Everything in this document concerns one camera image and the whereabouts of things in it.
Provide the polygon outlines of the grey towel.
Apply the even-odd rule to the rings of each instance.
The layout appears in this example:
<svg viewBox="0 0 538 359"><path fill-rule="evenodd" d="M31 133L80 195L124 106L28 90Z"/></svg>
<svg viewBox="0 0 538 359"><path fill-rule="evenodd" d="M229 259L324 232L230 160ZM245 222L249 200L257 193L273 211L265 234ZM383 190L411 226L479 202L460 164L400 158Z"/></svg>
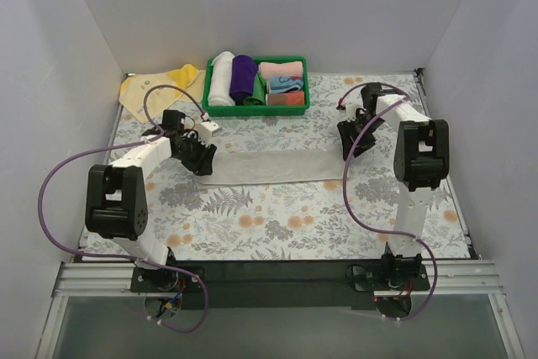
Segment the grey towel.
<svg viewBox="0 0 538 359"><path fill-rule="evenodd" d="M344 160L337 149L218 153L213 173L198 179L202 187L235 187L342 178Z"/></svg>

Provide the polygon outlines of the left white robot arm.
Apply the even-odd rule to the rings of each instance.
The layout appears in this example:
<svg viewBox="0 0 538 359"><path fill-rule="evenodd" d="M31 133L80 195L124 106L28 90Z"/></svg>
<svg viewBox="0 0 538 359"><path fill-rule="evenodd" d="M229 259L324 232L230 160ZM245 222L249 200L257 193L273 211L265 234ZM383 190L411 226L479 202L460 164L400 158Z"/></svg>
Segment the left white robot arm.
<svg viewBox="0 0 538 359"><path fill-rule="evenodd" d="M171 251L148 230L145 180L161 163L176 159L196 176L213 173L219 126L203 116L198 127L186 127L187 115L167 109L161 125L146 130L136 147L108 165L88 173L85 225L90 233L124 249L139 267L166 265Z"/></svg>

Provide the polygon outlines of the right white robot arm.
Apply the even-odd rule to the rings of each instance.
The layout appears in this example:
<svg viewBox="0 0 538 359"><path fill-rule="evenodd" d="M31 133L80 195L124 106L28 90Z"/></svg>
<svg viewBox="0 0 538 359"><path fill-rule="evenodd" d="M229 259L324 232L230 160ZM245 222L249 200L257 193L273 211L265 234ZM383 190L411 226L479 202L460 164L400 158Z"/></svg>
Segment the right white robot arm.
<svg viewBox="0 0 538 359"><path fill-rule="evenodd" d="M397 134L393 154L393 173L398 181L398 208L393 230L365 230L385 235L388 241L382 256L351 268L361 290L376 288L430 287L422 263L427 245L422 239L426 211L434 191L450 169L449 125L444 119L431 119L417 111L403 90L381 82L356 86L361 106L340 98L339 110L345 119L337 129L342 144L343 176L349 176L352 161L376 143L374 133L382 124Z"/></svg>

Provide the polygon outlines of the green plastic tray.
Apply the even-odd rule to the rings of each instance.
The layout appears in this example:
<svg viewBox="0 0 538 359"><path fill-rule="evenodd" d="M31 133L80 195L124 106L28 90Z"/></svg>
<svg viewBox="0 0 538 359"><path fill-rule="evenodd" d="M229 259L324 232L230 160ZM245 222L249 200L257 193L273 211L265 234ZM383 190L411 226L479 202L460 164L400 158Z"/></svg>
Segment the green plastic tray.
<svg viewBox="0 0 538 359"><path fill-rule="evenodd" d="M208 104L208 95L210 91L211 78L213 75L214 58L208 59L206 63L206 77L203 92L203 109L211 118L215 117L257 117L257 116L302 116L310 107L309 93L309 75L307 60L301 55L280 55L280 56L254 56L253 60L260 64L261 62L287 63L292 61L301 61L303 64L303 105L260 105L260 106L210 106Z"/></svg>

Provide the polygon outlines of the white rolled towel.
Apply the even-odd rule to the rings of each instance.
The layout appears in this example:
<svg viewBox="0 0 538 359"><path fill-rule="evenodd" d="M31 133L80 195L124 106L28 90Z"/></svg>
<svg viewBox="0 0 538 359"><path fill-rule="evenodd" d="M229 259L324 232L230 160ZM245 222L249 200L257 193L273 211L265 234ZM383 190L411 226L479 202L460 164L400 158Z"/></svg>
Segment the white rolled towel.
<svg viewBox="0 0 538 359"><path fill-rule="evenodd" d="M235 101L229 95L234 58L235 55L230 51L223 51L213 58L208 93L209 106L235 106Z"/></svg>

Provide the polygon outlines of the brown rolled towel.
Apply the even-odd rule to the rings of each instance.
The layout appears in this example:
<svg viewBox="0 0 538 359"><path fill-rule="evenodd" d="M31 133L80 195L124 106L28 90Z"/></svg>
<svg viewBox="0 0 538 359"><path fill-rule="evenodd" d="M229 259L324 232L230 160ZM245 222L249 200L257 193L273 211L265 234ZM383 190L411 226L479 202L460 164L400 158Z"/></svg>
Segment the brown rolled towel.
<svg viewBox="0 0 538 359"><path fill-rule="evenodd" d="M266 104L270 106L302 106L305 104L305 94L303 91L268 93Z"/></svg>

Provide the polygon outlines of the blue patterned rolled towel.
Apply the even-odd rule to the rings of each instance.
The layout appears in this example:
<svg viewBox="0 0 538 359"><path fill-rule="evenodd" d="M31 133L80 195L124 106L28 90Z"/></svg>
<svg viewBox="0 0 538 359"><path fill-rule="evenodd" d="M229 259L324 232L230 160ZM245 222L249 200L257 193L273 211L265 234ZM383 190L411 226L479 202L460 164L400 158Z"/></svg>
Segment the blue patterned rolled towel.
<svg viewBox="0 0 538 359"><path fill-rule="evenodd" d="M304 81L300 76L271 77L266 82L268 93L289 93L303 90Z"/></svg>

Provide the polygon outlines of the green rolled towel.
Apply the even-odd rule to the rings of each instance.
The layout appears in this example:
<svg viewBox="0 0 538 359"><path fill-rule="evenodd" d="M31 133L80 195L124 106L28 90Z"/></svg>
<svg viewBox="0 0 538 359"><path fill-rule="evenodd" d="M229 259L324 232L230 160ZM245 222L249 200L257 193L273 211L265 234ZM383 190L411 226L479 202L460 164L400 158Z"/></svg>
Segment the green rolled towel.
<svg viewBox="0 0 538 359"><path fill-rule="evenodd" d="M266 104L266 80L260 74L256 75L252 94L243 100L243 104L245 106L261 106Z"/></svg>

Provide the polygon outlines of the floral table mat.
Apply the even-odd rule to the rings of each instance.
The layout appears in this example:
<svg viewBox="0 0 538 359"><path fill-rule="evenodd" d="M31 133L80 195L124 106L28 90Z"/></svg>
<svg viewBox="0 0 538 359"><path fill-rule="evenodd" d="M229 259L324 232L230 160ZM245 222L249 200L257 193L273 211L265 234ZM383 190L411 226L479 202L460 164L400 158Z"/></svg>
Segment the floral table mat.
<svg viewBox="0 0 538 359"><path fill-rule="evenodd" d="M339 149L340 97L359 102L361 76L310 75L310 107L302 116L220 118L221 153ZM204 189L179 161L145 182L148 226L179 259L377 258L396 222L394 131L381 126L375 146L353 161L347 181Z"/></svg>

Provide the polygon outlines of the yellow towel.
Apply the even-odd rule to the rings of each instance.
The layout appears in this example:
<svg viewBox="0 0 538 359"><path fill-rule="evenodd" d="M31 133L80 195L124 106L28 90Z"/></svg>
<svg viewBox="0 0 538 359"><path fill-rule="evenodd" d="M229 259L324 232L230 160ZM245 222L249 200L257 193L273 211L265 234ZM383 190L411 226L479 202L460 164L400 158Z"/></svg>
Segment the yellow towel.
<svg viewBox="0 0 538 359"><path fill-rule="evenodd" d="M147 123L144 99L149 90L157 87L147 99L148 112L154 119L177 100L193 103L193 100L179 89L189 94L196 102L201 102L205 74L205 70L186 64L179 69L163 73L128 76L120 86L119 103L140 123Z"/></svg>

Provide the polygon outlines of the purple rolled towel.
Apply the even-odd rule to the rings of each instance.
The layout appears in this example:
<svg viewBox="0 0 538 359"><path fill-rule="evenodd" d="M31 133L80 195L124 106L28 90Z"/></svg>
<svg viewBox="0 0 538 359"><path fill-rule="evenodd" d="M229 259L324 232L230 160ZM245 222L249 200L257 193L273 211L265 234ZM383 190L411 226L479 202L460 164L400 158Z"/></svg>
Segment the purple rolled towel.
<svg viewBox="0 0 538 359"><path fill-rule="evenodd" d="M235 103L243 101L253 94L258 65L248 55L237 55L232 60L232 73L229 95Z"/></svg>

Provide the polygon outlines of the pink rolled towel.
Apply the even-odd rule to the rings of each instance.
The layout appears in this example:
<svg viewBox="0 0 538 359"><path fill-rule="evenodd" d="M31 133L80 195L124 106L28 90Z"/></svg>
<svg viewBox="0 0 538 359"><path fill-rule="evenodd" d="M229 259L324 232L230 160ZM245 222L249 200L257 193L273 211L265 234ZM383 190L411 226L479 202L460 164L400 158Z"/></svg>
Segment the pink rolled towel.
<svg viewBox="0 0 538 359"><path fill-rule="evenodd" d="M272 77L301 77L303 75L303 63L301 61L285 63L263 61L259 65L259 71L266 80Z"/></svg>

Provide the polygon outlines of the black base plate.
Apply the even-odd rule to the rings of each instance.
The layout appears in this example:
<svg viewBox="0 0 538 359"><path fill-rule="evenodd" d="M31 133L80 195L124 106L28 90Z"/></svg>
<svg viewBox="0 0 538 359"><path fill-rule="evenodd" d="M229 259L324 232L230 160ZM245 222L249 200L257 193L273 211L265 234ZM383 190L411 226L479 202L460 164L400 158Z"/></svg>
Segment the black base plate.
<svg viewBox="0 0 538 359"><path fill-rule="evenodd" d="M175 261L183 272L134 268L130 292L175 293L183 287L182 308L259 309L344 307L373 310L376 292L402 286L427 292L434 278L421 268L416 277L392 275L380 260Z"/></svg>

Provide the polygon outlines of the aluminium frame rail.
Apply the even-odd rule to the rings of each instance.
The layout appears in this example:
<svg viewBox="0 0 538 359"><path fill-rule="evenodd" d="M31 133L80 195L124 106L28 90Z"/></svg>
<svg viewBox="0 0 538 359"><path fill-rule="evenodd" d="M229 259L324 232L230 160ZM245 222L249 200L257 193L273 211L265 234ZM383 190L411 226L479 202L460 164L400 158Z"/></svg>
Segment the aluminium frame rail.
<svg viewBox="0 0 538 359"><path fill-rule="evenodd" d="M135 266L128 262L90 261L63 263L60 266L53 300L45 328L41 334L38 358L51 358L58 340L63 315L69 297L128 296ZM438 283L435 296L486 295L489 298L499 333L509 358L525 356L506 303L494 262L491 260L442 260L438 263Z"/></svg>

